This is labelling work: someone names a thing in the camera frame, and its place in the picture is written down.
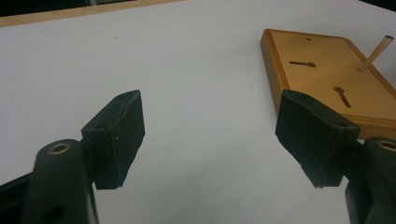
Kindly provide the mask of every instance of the table surface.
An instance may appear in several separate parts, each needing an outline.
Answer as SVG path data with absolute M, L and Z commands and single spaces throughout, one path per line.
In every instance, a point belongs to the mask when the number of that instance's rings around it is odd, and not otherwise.
M 146 133 L 124 186 L 95 192 L 101 223 L 348 223 L 277 141 L 266 28 L 339 35 L 369 55 L 396 13 L 357 0 L 189 0 L 0 28 L 0 184 L 141 90 Z M 396 47 L 375 67 L 396 86 Z

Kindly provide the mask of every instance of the white table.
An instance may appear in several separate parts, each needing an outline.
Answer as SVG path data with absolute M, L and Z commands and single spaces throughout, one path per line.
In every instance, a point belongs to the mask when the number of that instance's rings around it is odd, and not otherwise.
M 141 90 L 146 137 L 101 223 L 348 223 L 344 190 L 314 189 L 277 141 L 265 28 L 352 40 L 369 55 L 396 13 L 355 0 L 189 0 L 0 28 L 0 184 Z M 375 61 L 396 86 L 396 45 Z

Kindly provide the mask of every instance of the wooden stick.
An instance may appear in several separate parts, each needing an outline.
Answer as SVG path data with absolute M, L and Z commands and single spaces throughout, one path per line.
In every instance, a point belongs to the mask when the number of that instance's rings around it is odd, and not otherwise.
M 393 39 L 394 38 L 392 36 L 386 35 L 384 39 L 382 39 L 382 41 L 379 43 L 379 45 L 376 46 L 373 53 L 366 60 L 366 62 L 364 62 L 359 71 L 364 72 L 364 70 L 366 70 L 366 68 L 370 66 L 370 64 L 372 64 L 372 62 L 382 53 L 382 51 L 384 51 L 384 49 L 390 44 L 390 42 L 393 41 Z

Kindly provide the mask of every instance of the white tabletop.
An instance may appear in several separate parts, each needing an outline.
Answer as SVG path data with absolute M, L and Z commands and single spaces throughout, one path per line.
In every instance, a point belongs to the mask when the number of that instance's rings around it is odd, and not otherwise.
M 0 28 L 0 184 L 141 90 L 146 133 L 101 223 L 348 223 L 344 190 L 314 189 L 277 141 L 266 28 L 352 40 L 369 55 L 396 13 L 356 0 L 189 0 Z M 396 86 L 396 45 L 375 67 Z

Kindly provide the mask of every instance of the wooden panel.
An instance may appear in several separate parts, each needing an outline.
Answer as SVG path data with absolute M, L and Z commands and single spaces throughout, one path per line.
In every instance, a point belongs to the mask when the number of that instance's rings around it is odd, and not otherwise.
M 53 21 L 71 17 L 87 16 L 134 7 L 147 7 L 164 3 L 179 2 L 183 0 L 136 0 L 92 7 L 77 7 L 65 10 L 31 13 L 18 16 L 0 17 L 0 27 L 21 25 L 39 21 Z
M 301 91 L 360 125 L 362 138 L 396 137 L 396 91 L 372 65 L 359 71 L 366 58 L 348 39 L 265 30 L 262 54 L 276 111 L 281 90 Z

